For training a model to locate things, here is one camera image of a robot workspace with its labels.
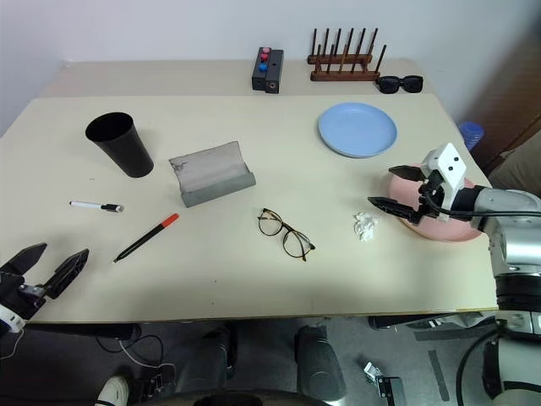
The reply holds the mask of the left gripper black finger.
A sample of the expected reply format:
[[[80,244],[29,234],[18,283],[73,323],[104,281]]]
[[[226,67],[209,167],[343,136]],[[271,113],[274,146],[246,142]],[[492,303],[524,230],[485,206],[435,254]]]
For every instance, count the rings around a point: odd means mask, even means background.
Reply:
[[[88,249],[84,249],[67,258],[44,284],[46,296],[56,299],[83,271],[89,253]]]
[[[41,258],[46,243],[34,244],[22,249],[1,266],[2,277],[22,277]]]

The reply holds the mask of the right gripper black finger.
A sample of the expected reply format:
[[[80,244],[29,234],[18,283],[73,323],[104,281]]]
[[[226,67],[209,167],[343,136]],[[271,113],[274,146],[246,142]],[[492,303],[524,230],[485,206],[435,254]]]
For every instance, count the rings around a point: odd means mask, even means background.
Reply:
[[[394,217],[399,217],[407,220],[411,224],[419,224],[422,219],[422,214],[414,210],[411,206],[406,206],[391,198],[371,196],[368,201],[379,210],[390,214]]]
[[[390,167],[388,172],[412,182],[423,182],[425,180],[422,169],[416,166],[400,165]]]

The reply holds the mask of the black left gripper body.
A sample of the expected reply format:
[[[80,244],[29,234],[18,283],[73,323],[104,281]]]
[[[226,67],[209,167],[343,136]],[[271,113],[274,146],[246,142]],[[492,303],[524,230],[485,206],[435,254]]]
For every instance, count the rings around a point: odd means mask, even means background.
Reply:
[[[30,320],[46,303],[46,290],[31,286],[16,274],[1,273],[1,304],[25,320]]]

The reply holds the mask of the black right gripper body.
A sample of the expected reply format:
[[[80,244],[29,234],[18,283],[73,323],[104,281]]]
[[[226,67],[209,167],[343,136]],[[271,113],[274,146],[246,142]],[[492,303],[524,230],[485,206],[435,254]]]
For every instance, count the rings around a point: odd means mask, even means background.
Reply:
[[[419,205],[416,218],[437,218],[444,199],[444,190],[442,188],[444,179],[438,171],[432,171],[430,175],[424,175],[419,168],[417,169],[417,175],[418,181],[422,181],[423,184],[418,189]]]

